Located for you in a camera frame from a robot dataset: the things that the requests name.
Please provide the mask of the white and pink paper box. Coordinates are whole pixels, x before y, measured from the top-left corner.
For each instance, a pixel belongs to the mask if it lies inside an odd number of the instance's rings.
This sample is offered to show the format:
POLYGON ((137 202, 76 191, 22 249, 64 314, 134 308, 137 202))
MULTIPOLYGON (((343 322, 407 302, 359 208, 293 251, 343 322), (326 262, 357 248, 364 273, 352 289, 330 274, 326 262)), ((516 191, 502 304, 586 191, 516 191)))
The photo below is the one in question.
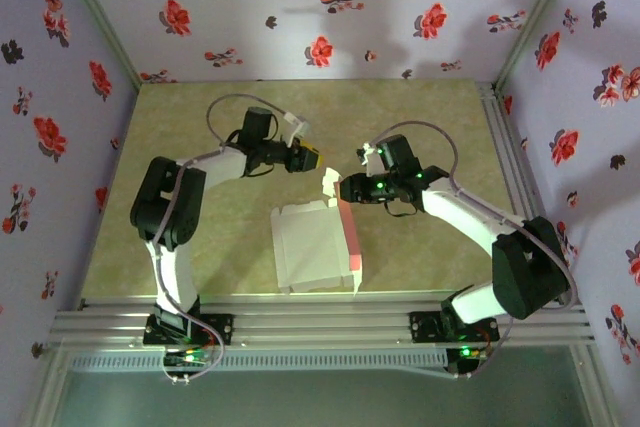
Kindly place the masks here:
POLYGON ((278 289, 283 294, 346 288, 363 280, 361 246, 350 204, 339 198, 342 176, 327 168, 321 200, 271 212, 278 289))

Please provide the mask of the long aluminium base rail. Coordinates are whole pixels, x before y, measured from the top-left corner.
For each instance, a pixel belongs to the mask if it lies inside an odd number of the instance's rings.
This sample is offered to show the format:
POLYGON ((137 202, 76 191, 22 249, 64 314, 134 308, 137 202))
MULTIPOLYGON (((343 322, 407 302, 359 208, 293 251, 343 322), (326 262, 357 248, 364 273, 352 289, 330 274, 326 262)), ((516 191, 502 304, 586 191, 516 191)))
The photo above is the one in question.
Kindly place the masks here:
MULTIPOLYGON (((434 312, 441 293, 365 292, 214 296, 202 311, 234 318, 234 349, 410 348, 412 312, 434 312)), ((142 343, 153 302, 148 296, 88 298, 55 316, 51 344, 134 348, 142 343)), ((539 312, 524 321, 497 321, 508 346, 590 345, 595 336, 581 307, 539 312)))

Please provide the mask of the aluminium side rail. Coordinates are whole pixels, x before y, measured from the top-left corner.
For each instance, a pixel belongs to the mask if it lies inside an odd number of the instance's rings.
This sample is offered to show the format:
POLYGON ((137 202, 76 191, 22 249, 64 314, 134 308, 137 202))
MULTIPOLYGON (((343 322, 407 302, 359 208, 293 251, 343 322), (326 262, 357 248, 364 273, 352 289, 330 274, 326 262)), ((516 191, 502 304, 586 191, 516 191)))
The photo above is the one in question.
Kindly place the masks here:
POLYGON ((508 218, 506 223, 509 226, 518 224, 518 227, 514 227, 514 229, 523 238, 523 249, 532 248, 536 259, 544 262, 549 261, 551 266, 556 267, 567 282, 569 290, 544 307, 544 310, 561 313, 580 309, 578 294, 576 289, 571 288, 572 283, 567 280, 558 264, 547 256, 546 251, 540 249, 542 241, 521 226, 522 220, 533 219, 541 212, 530 171, 525 167, 524 161, 517 151, 516 135, 509 127, 506 115, 501 111, 502 104, 492 84, 476 82, 475 88, 494 145, 506 195, 509 198, 509 207, 506 207, 506 200, 495 203, 494 200, 497 198, 495 194, 480 194, 479 197, 484 202, 491 204, 492 209, 499 211, 501 218, 508 218))

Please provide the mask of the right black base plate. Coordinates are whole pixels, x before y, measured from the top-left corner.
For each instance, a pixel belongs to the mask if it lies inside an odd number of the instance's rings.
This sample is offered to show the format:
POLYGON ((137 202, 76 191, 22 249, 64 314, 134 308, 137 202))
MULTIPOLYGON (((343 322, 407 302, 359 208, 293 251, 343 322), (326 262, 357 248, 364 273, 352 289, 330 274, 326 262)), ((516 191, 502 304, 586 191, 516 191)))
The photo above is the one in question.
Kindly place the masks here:
POLYGON ((444 311, 415 311, 408 318, 414 343, 493 343, 500 339, 494 318, 466 324, 453 313, 444 311))

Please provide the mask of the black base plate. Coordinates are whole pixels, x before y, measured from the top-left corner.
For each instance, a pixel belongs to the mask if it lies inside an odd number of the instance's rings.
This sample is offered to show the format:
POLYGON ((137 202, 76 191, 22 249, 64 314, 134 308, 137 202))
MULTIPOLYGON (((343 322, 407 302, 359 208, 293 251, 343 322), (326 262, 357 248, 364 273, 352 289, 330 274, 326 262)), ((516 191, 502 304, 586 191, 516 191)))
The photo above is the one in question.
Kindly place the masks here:
MULTIPOLYGON (((212 327, 222 338, 224 345, 231 343, 234 316, 231 314, 202 314, 200 321, 212 327)), ((146 346, 198 346, 221 343, 214 334, 183 316, 151 314, 143 332, 146 346)))
POLYGON ((493 343, 500 339, 494 318, 466 324, 453 313, 444 311, 415 311, 408 318, 414 343, 493 343))

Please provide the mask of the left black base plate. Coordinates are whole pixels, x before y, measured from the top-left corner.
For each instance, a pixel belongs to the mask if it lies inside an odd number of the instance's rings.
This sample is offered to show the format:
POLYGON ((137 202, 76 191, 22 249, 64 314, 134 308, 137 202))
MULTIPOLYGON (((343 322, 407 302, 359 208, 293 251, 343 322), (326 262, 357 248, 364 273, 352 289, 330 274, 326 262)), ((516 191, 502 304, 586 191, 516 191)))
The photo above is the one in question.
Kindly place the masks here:
MULTIPOLYGON (((222 338, 224 345, 231 343, 234 316, 231 314, 202 314, 200 321, 212 327, 222 338)), ((221 343, 214 334, 183 316, 151 314, 143 332, 146 346, 198 346, 221 343)))

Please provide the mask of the aluminium corner post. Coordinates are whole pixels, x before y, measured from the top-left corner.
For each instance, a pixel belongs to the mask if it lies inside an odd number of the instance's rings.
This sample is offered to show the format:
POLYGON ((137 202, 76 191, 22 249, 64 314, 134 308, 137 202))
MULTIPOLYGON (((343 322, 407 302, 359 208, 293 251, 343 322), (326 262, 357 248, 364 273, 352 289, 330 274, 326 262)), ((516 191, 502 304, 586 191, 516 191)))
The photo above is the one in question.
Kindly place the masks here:
POLYGON ((509 51, 505 62, 503 63, 497 78, 491 83, 494 92, 500 91, 506 85, 509 76, 516 69, 516 66, 523 56, 523 52, 527 43, 533 37, 534 31, 540 22, 544 19, 546 11, 553 0, 536 0, 531 12, 528 14, 528 20, 516 38, 516 42, 509 51))
POLYGON ((119 62, 120 67, 126 73, 127 78, 129 79, 132 87, 136 92, 140 91, 142 81, 140 80, 139 75, 137 74, 134 65, 124 49, 122 42, 120 41, 116 30, 114 29, 112 23, 108 19, 106 15, 106 11, 104 10, 100 0, 82 0, 85 6, 87 7, 94 24, 101 32, 106 41, 108 47, 111 52, 116 57, 119 62))

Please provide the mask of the aluminium frame leg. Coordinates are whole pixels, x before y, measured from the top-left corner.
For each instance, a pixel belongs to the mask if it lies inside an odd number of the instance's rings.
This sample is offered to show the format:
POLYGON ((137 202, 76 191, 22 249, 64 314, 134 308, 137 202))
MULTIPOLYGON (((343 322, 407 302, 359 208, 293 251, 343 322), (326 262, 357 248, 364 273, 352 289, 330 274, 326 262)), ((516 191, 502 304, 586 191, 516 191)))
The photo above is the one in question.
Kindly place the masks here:
POLYGON ((594 345, 570 345, 569 350, 591 427, 622 427, 604 366, 594 345))
POLYGON ((18 427, 53 427, 69 368, 69 354, 49 349, 41 357, 35 385, 21 414, 18 427))

